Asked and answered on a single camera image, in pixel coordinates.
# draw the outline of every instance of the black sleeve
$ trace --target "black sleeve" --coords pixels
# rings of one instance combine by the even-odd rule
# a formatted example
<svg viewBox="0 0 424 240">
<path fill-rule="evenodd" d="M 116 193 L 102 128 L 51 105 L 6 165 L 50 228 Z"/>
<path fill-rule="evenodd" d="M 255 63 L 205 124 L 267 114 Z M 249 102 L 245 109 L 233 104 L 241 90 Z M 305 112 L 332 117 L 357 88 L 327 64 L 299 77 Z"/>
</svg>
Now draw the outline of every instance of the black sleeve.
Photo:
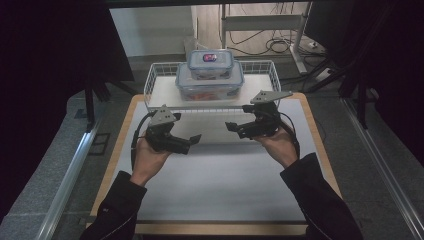
<svg viewBox="0 0 424 240">
<path fill-rule="evenodd" d="M 322 176 L 315 153 L 281 172 L 308 222 L 308 239 L 363 239 L 346 203 Z"/>
<path fill-rule="evenodd" d="M 97 218 L 80 239 L 131 240 L 137 213 L 147 189 L 130 182 L 130 175 L 120 171 L 106 198 L 100 204 Z"/>
</svg>

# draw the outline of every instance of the wooden frame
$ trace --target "wooden frame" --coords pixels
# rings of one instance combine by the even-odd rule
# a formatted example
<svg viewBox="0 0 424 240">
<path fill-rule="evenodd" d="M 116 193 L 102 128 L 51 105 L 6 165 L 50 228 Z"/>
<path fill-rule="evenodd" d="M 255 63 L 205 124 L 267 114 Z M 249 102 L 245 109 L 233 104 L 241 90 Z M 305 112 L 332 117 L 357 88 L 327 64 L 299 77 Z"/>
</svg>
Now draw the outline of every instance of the wooden frame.
<svg viewBox="0 0 424 240">
<path fill-rule="evenodd" d="M 327 182 L 341 196 L 339 187 L 333 174 L 330 162 L 324 145 L 321 141 L 317 126 L 314 121 L 308 101 L 302 93 L 294 93 L 292 99 L 299 99 L 305 113 L 311 134 L 317 149 L 317 154 L 321 160 L 323 174 Z M 111 159 L 109 161 L 106 173 L 103 177 L 99 192 L 91 210 L 90 216 L 95 217 L 100 203 L 106 197 L 109 187 L 112 183 L 113 173 L 118 164 L 118 160 L 122 151 L 128 129 L 133 119 L 134 111 L 137 103 L 144 100 L 143 95 L 136 95 L 132 98 L 128 108 L 121 131 L 113 149 Z M 281 224 L 281 223 L 231 223 L 231 222 L 149 222 L 139 223 L 136 225 L 136 233 L 138 234 L 158 234 L 158 235 L 250 235 L 250 236 L 280 236 L 280 235 L 302 235 L 305 233 L 307 225 L 305 224 Z"/>
</svg>

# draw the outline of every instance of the white surface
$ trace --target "white surface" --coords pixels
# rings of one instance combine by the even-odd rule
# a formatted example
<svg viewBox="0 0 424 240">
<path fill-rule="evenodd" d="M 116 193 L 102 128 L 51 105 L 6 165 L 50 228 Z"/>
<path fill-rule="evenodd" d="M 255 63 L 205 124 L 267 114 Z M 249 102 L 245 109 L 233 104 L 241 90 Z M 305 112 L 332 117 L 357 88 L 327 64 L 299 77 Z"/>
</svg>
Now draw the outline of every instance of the white surface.
<svg viewBox="0 0 424 240">
<path fill-rule="evenodd" d="M 127 57 L 184 54 L 194 36 L 191 6 L 111 9 Z"/>
<path fill-rule="evenodd" d="M 163 104 L 168 107 L 223 107 L 242 106 L 250 104 L 250 100 L 258 94 L 260 90 L 272 91 L 269 76 L 265 74 L 245 74 L 244 84 L 240 89 L 239 96 L 229 100 L 215 101 L 184 101 L 181 98 L 179 89 L 175 86 L 175 76 L 156 78 L 153 88 L 149 108 L 159 108 Z"/>
<path fill-rule="evenodd" d="M 300 101 L 283 99 L 279 110 L 295 124 L 301 156 L 316 152 Z M 132 135 L 146 113 L 144 103 L 139 102 L 113 179 L 119 170 L 131 172 Z M 242 123 L 247 120 L 237 119 Z M 172 154 L 159 174 L 147 183 L 149 190 L 138 219 L 304 221 L 296 200 L 279 176 L 283 168 L 254 141 L 230 143 L 221 135 L 228 133 L 219 121 L 206 117 L 195 123 L 193 117 L 185 118 L 183 114 L 176 122 L 171 132 L 174 136 L 203 133 L 201 142 L 192 146 L 188 155 Z M 221 144 L 214 144 L 220 136 Z"/>
</svg>

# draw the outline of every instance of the hand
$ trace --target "hand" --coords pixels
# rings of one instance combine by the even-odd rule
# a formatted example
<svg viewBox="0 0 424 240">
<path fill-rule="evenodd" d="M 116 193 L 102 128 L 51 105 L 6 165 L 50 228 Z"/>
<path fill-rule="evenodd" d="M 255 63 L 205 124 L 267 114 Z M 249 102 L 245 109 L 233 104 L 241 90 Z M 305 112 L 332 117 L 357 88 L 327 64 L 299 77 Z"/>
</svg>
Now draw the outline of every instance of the hand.
<svg viewBox="0 0 424 240">
<path fill-rule="evenodd" d="M 268 154 L 283 165 L 284 168 L 287 168 L 297 160 L 296 149 L 290 135 L 281 127 L 271 137 L 260 136 L 253 139 L 260 142 Z"/>
<path fill-rule="evenodd" d="M 134 170 L 130 178 L 131 182 L 143 187 L 160 171 L 168 156 L 171 155 L 171 152 L 168 151 L 156 152 L 153 150 L 144 136 L 145 133 L 137 142 Z"/>
</svg>

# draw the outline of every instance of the person's left hand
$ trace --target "person's left hand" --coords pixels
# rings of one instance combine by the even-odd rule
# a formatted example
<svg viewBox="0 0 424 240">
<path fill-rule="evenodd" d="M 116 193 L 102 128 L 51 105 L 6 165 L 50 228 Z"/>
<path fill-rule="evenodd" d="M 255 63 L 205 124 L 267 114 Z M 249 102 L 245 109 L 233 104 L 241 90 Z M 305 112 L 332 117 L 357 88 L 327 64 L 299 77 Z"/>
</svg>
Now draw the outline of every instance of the person's left hand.
<svg viewBox="0 0 424 240">
<path fill-rule="evenodd" d="M 130 179 L 131 182 L 143 187 L 160 171 L 168 156 L 171 155 L 171 152 L 168 151 L 156 152 L 153 150 L 144 136 L 145 133 L 137 142 L 134 170 Z"/>
</svg>

